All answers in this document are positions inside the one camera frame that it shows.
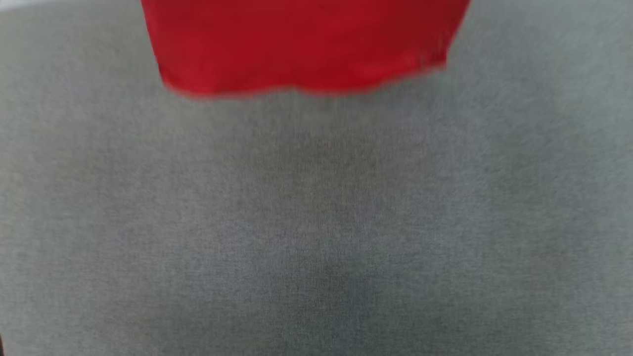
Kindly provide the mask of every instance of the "red garment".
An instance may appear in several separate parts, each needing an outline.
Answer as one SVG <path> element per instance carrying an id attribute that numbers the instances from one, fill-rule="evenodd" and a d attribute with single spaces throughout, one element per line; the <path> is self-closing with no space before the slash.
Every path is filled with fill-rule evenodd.
<path id="1" fill-rule="evenodd" d="M 441 67 L 470 0 L 142 0 L 163 80 L 347 91 Z"/>

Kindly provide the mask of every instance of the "gray textile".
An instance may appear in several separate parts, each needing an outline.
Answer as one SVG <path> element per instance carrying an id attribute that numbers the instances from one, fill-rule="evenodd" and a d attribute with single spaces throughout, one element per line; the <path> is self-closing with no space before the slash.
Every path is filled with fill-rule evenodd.
<path id="1" fill-rule="evenodd" d="M 633 1 L 475 0 L 448 71 L 193 101 L 130 2 L 0 13 L 9 356 L 633 353 Z"/>

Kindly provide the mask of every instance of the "gray background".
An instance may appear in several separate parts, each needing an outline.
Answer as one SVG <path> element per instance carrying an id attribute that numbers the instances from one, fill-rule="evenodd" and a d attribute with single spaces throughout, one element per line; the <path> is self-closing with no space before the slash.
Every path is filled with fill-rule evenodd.
<path id="1" fill-rule="evenodd" d="M 447 71 L 191 101 L 141 7 L 0 13 L 15 355 L 633 352 L 633 2 L 475 0 Z"/>

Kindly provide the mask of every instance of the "red cloth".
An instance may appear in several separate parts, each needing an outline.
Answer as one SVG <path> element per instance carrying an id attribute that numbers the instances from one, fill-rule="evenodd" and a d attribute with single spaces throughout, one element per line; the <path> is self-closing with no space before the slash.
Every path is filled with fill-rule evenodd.
<path id="1" fill-rule="evenodd" d="M 348 91 L 441 67 L 470 0 L 142 0 L 161 76 L 189 94 Z"/>

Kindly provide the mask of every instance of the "gray sheet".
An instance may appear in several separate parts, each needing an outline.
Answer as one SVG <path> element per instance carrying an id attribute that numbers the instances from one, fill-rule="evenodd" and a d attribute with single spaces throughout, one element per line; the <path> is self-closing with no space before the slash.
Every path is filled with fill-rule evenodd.
<path id="1" fill-rule="evenodd" d="M 633 2 L 476 0 L 450 62 L 191 101 L 138 4 L 0 13 L 7 355 L 631 355 Z"/>

